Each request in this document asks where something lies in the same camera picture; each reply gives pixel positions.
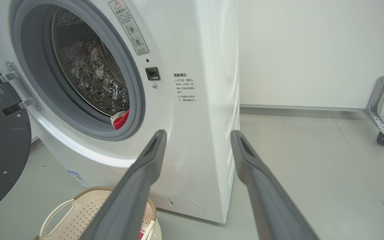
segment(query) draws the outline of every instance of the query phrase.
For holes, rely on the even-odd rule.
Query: front-loading washing machine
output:
[[[115,186],[165,129],[158,208],[226,221],[238,65],[236,0],[0,0],[0,90],[21,98],[0,111],[26,109],[83,187]]]

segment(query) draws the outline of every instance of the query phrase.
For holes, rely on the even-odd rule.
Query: whiteboard stand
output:
[[[377,135],[377,143],[384,145],[384,121],[382,120],[383,117],[381,117],[378,112],[378,107],[381,103],[382,109],[380,115],[382,115],[384,111],[384,76],[377,79],[367,108],[364,110],[364,114],[380,131]]]

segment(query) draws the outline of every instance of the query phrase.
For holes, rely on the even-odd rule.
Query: caster wheel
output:
[[[384,135],[381,132],[379,132],[379,134],[377,135],[377,143],[380,145],[384,145]]]

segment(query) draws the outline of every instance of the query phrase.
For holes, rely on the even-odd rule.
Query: gray floor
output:
[[[323,240],[384,239],[384,146],[362,113],[245,108],[241,130]],[[0,202],[0,239],[27,240],[82,190],[43,146]],[[234,179],[226,224],[158,212],[163,239],[257,239]]]

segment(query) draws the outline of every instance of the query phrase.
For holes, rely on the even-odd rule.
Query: plastic basket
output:
[[[44,221],[36,240],[77,240],[90,224],[105,200],[111,194],[111,187],[91,187],[56,207]],[[48,234],[47,225],[63,207],[72,205],[68,213]],[[148,199],[140,230],[141,240],[162,240],[161,227],[157,219],[157,209]]]

